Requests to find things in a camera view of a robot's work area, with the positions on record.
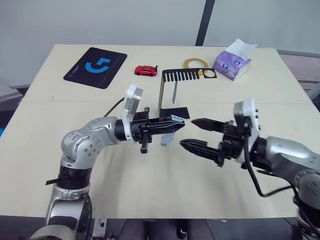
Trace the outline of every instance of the yellow tape roll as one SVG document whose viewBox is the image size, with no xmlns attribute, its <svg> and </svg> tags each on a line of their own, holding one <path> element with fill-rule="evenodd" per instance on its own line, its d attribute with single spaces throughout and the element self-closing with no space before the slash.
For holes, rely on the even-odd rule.
<svg viewBox="0 0 320 240">
<path fill-rule="evenodd" d="M 203 61 L 200 58 L 195 58 L 195 57 L 186 59 L 184 61 L 184 63 L 183 63 L 183 68 L 184 69 L 189 69 L 190 68 L 189 67 L 189 63 L 191 63 L 191 62 L 197 62 L 198 64 L 203 65 L 203 67 L 202 67 L 203 69 L 208 69 L 209 68 L 208 63 L 206 63 L 205 61 Z M 203 72 L 201 70 L 198 73 L 199 73 L 199 76 L 203 75 Z"/>
</svg>

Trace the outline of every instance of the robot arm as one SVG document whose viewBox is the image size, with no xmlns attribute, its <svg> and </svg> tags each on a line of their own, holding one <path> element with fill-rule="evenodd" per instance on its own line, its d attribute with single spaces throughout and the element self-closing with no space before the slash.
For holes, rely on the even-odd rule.
<svg viewBox="0 0 320 240">
<path fill-rule="evenodd" d="M 303 227 L 310 229 L 310 220 L 312 225 L 320 229 L 320 155 L 292 140 L 274 136 L 266 139 L 259 137 L 257 112 L 254 100 L 249 98 L 234 106 L 237 126 L 206 118 L 193 120 L 192 123 L 201 129 L 223 133 L 218 149 L 208 147 L 206 141 L 196 139 L 185 139 L 180 144 L 187 151 L 213 160 L 220 167 L 224 165 L 225 159 L 234 158 L 243 169 L 248 169 L 262 197 L 292 188 L 296 194 L 294 201 L 299 206 L 298 219 Z M 282 178 L 290 185 L 262 193 L 250 162 L 263 169 L 262 173 Z"/>
<path fill-rule="evenodd" d="M 142 92 L 136 85 L 129 87 L 122 119 L 100 117 L 62 139 L 63 155 L 58 178 L 46 183 L 53 184 L 46 226 L 34 233 L 31 240 L 75 240 L 78 233 L 90 227 L 90 176 L 103 148 L 120 141 L 139 142 L 142 144 L 140 151 L 145 154 L 153 135 L 173 133 L 184 127 L 185 123 L 175 116 L 149 119 L 148 107 L 143 112 L 136 112 Z"/>
</svg>

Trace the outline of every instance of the blue logo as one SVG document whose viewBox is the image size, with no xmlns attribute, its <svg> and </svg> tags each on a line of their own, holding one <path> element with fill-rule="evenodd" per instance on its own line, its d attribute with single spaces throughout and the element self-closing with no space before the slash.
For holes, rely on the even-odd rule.
<svg viewBox="0 0 320 240">
<path fill-rule="evenodd" d="M 96 65 L 101 66 L 103 63 L 110 63 L 110 59 L 101 57 L 101 58 L 99 59 L 99 61 L 96 63 Z M 85 69 L 86 69 L 88 72 L 93 73 L 93 74 L 102 73 L 102 72 L 106 71 L 106 70 L 109 68 L 108 66 L 103 66 L 103 67 L 100 67 L 100 68 L 93 68 L 93 67 L 91 66 L 91 64 L 92 64 L 91 62 L 87 62 L 87 63 L 85 64 Z"/>
</svg>

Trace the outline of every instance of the purple tissue box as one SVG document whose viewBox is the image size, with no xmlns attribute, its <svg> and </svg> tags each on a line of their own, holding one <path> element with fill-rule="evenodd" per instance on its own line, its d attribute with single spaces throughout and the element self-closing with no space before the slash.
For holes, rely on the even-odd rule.
<svg viewBox="0 0 320 240">
<path fill-rule="evenodd" d="M 231 80 L 242 75 L 249 67 L 251 59 L 243 59 L 228 51 L 221 52 L 215 59 L 213 68 Z"/>
</svg>

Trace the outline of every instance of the table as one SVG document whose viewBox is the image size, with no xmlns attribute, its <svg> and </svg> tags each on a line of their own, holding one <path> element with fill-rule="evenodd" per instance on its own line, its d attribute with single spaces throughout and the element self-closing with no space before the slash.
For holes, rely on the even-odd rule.
<svg viewBox="0 0 320 240">
<path fill-rule="evenodd" d="M 209 65 L 222 47 L 107 46 L 93 47 L 128 54 L 107 89 L 62 79 L 88 45 L 56 45 L 37 74 L 0 138 L 0 214 L 43 217 L 52 187 L 46 180 L 59 173 L 63 136 L 103 116 L 123 97 L 130 83 L 144 89 L 138 110 L 150 107 L 158 116 L 160 75 L 135 76 L 137 65 L 179 68 L 186 58 Z M 233 119 L 233 105 L 253 96 L 259 108 L 261 136 L 298 141 L 320 152 L 320 114 L 274 49 L 254 49 L 252 65 L 236 81 L 217 73 L 210 81 L 178 86 L 177 102 L 186 105 L 192 119 Z M 205 94 L 211 93 L 210 99 Z M 120 108 L 112 116 L 120 116 Z M 291 191 L 262 198 L 248 172 L 233 160 L 223 168 L 197 157 L 179 145 L 195 138 L 217 147 L 222 135 L 201 130 L 188 120 L 174 141 L 160 147 L 153 137 L 148 154 L 140 146 L 122 142 L 105 148 L 91 174 L 90 196 L 95 218 L 275 218 L 294 217 Z M 284 186 L 282 179 L 258 175 L 264 192 Z"/>
</svg>

